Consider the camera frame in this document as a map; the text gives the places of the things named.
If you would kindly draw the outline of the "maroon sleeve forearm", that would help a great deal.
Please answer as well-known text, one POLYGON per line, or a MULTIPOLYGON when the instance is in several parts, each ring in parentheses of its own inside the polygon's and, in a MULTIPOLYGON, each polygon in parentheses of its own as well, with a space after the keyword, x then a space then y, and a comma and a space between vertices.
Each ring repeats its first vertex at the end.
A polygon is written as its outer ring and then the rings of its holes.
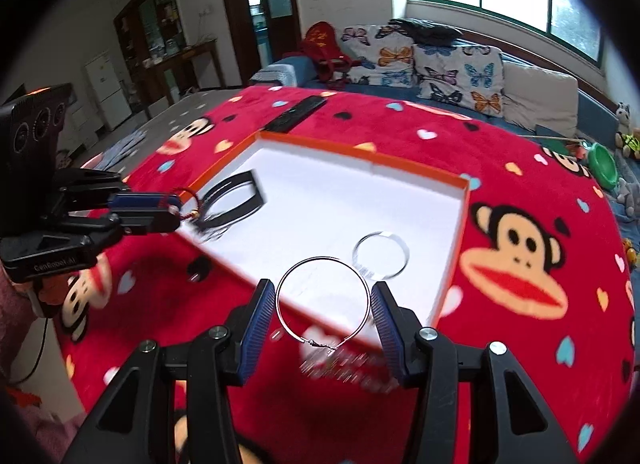
POLYGON ((26 297, 18 294, 1 272, 1 383, 9 380, 11 366, 30 325, 35 321, 32 305, 26 297))

